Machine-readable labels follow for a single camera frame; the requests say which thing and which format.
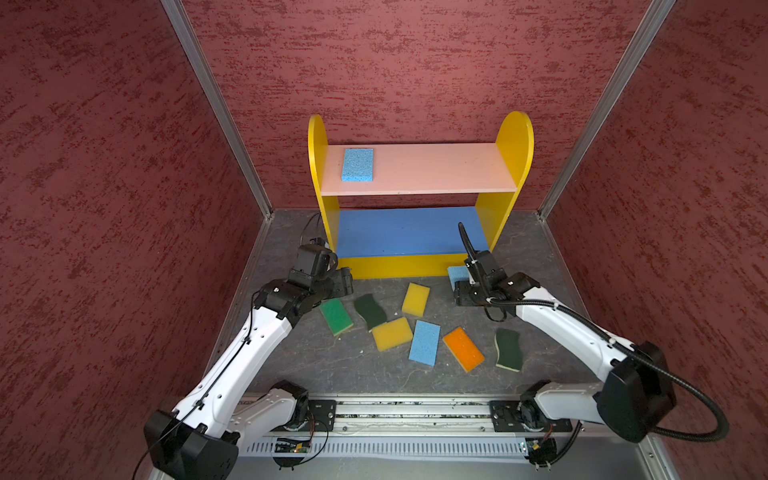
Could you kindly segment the blue sponge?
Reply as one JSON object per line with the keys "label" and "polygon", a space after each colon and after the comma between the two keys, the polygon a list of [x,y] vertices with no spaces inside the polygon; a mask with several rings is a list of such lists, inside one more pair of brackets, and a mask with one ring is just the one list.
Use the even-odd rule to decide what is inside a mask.
{"label": "blue sponge", "polygon": [[433,367],[437,358],[440,340],[440,326],[425,321],[417,321],[411,342],[409,359]]}
{"label": "blue sponge", "polygon": [[368,183],[374,177],[374,150],[363,148],[345,149],[341,180],[345,183]]}
{"label": "blue sponge", "polygon": [[456,289],[460,282],[469,282],[471,276],[466,266],[453,266],[447,269],[451,287]]}

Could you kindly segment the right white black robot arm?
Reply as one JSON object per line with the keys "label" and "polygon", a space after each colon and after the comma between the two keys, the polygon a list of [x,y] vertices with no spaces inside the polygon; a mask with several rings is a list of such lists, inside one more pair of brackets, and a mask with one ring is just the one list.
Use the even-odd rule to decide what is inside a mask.
{"label": "right white black robot arm", "polygon": [[592,383],[542,380],[520,397],[520,420],[531,430],[567,419],[607,426],[638,443],[677,404],[671,381],[656,372],[661,350],[633,345],[560,303],[532,277],[507,275],[488,251],[472,251],[469,278],[458,284],[460,305],[495,307],[538,328],[575,355],[595,375]]}

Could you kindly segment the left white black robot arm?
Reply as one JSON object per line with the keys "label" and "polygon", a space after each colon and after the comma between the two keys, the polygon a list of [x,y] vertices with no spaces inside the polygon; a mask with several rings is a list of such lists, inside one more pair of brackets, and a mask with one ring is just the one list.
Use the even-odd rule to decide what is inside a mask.
{"label": "left white black robot arm", "polygon": [[251,297],[242,328],[214,366],[172,411],[158,410],[144,426],[146,455],[173,479],[224,479],[245,436],[278,428],[302,428],[310,420],[306,389],[281,381],[248,407],[241,426],[232,417],[246,390],[276,347],[302,317],[322,302],[353,291],[348,268],[321,237],[298,248],[284,279],[266,283]]}

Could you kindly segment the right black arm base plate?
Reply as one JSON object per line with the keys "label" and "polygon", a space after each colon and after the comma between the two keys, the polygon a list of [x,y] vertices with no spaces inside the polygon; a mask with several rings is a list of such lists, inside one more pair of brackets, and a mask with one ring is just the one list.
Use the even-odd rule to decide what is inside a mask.
{"label": "right black arm base plate", "polygon": [[489,415],[497,433],[565,433],[573,430],[568,419],[551,420],[533,401],[492,400]]}

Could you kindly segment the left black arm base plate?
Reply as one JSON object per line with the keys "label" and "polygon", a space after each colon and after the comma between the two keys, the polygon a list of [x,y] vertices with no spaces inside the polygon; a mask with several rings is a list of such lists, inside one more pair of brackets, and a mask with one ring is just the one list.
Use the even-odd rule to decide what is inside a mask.
{"label": "left black arm base plate", "polygon": [[294,412],[286,425],[279,426],[280,432],[310,432],[317,425],[325,425],[329,430],[334,428],[338,402],[327,399],[299,400]]}

